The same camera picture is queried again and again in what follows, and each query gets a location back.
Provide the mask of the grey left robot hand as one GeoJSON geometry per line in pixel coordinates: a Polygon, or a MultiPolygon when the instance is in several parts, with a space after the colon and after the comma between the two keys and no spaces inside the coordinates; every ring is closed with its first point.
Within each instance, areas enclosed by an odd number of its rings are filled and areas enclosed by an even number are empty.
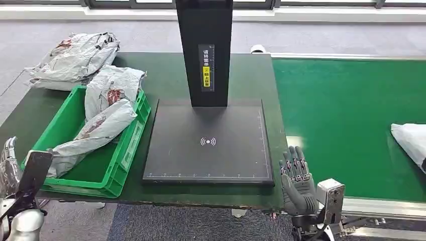
{"type": "Polygon", "coordinates": [[[22,177],[15,154],[16,139],[16,136],[8,138],[1,152],[1,199],[17,192],[22,177]]]}

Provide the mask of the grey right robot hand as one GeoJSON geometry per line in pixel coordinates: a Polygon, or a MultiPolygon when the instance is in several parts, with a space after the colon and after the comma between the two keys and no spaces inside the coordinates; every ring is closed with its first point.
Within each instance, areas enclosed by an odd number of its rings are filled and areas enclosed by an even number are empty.
{"type": "Polygon", "coordinates": [[[289,146],[279,161],[284,211],[291,216],[315,215],[318,201],[312,173],[302,148],[289,146]]]}

